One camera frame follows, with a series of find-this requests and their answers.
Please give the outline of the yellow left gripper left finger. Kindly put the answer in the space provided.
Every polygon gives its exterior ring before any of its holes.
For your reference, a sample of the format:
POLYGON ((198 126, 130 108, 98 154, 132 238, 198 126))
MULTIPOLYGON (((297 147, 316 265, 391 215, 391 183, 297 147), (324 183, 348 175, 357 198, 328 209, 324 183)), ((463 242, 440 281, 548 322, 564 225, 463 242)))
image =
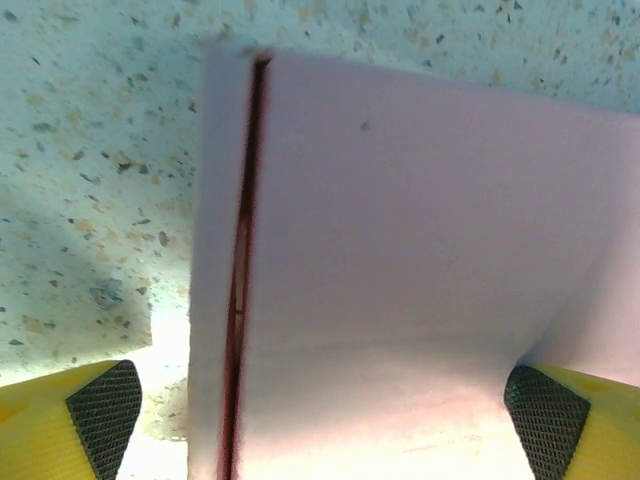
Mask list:
POLYGON ((142 398, 129 360, 0 387, 0 480, 116 480, 142 398))

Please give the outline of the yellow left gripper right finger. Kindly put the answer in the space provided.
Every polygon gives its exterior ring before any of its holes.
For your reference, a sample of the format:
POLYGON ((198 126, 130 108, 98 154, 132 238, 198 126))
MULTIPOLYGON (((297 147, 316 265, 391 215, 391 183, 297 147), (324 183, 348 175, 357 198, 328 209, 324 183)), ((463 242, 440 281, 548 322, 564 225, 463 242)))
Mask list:
POLYGON ((518 365, 503 401, 535 480, 640 480, 640 387, 518 365))

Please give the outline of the pink paper box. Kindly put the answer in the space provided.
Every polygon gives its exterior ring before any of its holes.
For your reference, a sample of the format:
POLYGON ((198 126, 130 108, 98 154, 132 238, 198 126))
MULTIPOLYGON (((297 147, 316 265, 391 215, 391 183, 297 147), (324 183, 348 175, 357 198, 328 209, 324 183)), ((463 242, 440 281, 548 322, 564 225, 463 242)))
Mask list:
POLYGON ((535 480, 518 365, 640 387, 640 114, 210 44, 188 480, 535 480))

